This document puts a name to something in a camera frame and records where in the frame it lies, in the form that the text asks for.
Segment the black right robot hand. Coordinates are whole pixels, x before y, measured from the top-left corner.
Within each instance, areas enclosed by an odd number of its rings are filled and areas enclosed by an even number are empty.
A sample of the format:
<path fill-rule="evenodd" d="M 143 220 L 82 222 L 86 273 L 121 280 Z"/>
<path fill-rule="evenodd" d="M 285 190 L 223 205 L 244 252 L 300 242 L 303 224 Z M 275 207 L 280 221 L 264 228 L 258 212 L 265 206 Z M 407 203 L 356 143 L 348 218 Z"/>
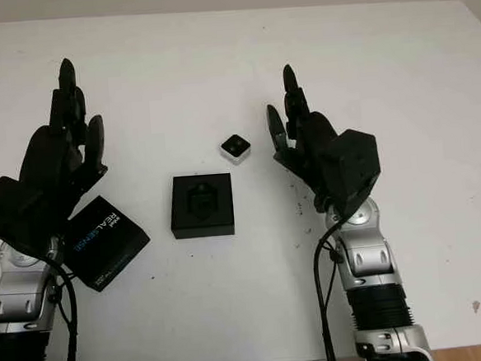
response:
<path fill-rule="evenodd" d="M 267 105 L 267 123 L 275 150 L 273 159 L 311 188 L 316 212 L 324 213 L 332 197 L 320 156 L 337 134 L 324 115 L 309 110 L 305 93 L 290 65 L 284 66 L 283 82 L 287 121 L 282 121 L 273 105 Z"/>

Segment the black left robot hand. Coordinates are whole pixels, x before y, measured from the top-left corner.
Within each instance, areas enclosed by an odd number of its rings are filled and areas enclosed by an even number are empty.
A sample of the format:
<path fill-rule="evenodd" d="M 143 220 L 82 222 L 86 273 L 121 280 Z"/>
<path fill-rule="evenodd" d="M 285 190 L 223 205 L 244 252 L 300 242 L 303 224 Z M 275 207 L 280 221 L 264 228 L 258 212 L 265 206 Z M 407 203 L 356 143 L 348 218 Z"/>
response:
<path fill-rule="evenodd" d="M 69 59 L 63 59 L 58 75 L 49 124 L 32 135 L 19 181 L 41 191 L 59 217 L 68 218 L 108 167 L 102 162 L 104 122 L 100 115 L 85 121 L 85 97 Z"/>

